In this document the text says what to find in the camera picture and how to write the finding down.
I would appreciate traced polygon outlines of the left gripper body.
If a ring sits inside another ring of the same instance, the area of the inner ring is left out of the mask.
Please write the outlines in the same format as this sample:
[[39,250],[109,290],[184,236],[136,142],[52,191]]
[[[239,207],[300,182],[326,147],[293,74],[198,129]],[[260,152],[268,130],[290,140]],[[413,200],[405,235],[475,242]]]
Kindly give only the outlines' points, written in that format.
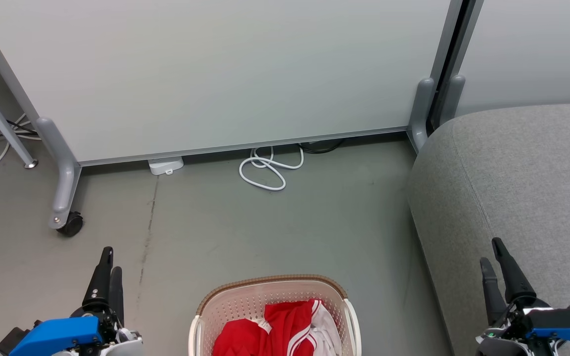
[[76,309],[72,317],[97,317],[101,338],[71,347],[73,356],[142,356],[143,338],[140,332],[128,329],[117,311],[108,304],[90,304]]

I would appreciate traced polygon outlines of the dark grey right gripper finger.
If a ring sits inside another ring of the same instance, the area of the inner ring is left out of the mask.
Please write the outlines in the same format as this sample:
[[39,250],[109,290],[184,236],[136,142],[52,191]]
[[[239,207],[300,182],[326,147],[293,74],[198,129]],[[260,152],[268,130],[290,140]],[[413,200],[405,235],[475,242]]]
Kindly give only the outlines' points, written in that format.
[[489,259],[485,257],[480,259],[480,267],[482,275],[482,291],[488,324],[489,326],[502,326],[508,306],[505,304],[504,297],[500,292],[497,274]]
[[537,294],[518,262],[499,237],[492,239],[492,247],[504,278],[505,301],[509,304],[522,302],[526,306],[530,306]]

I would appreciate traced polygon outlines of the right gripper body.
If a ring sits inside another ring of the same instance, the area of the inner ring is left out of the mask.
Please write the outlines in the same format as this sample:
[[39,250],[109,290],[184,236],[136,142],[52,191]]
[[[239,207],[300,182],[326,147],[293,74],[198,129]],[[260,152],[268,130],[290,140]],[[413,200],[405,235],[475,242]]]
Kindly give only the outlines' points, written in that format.
[[485,296],[489,327],[477,338],[477,356],[549,356],[551,340],[521,334],[520,318],[527,310],[506,304],[502,296]]

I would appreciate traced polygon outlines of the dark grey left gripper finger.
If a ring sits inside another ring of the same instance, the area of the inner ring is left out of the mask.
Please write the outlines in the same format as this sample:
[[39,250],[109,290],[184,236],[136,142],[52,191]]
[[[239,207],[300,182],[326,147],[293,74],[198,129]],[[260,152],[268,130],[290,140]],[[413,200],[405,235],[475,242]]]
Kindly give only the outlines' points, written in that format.
[[120,267],[114,267],[109,277],[108,304],[113,310],[120,327],[124,327],[124,286],[123,271]]
[[113,248],[106,246],[102,249],[101,258],[95,267],[84,295],[82,301],[82,308],[84,310],[109,305],[109,287],[112,269]]

